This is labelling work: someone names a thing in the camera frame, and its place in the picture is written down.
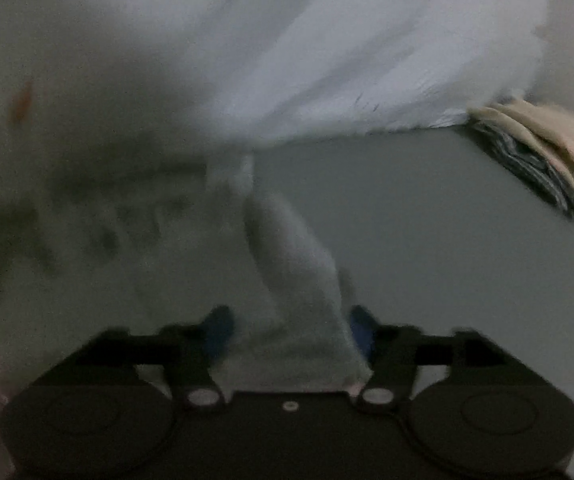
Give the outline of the light grey zip hoodie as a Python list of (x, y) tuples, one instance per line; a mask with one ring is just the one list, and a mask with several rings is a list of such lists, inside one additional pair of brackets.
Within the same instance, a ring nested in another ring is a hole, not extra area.
[(232, 308), (226, 392), (343, 388), (366, 375), (334, 257), (249, 155), (14, 161), (0, 214), (0, 407), (110, 327), (148, 335)]

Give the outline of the white carrot print blanket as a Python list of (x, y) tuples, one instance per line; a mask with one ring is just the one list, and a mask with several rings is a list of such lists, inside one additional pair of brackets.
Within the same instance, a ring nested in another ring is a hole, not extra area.
[(532, 84), (548, 0), (0, 0), (0, 204), (134, 136), (171, 153), (440, 128)]

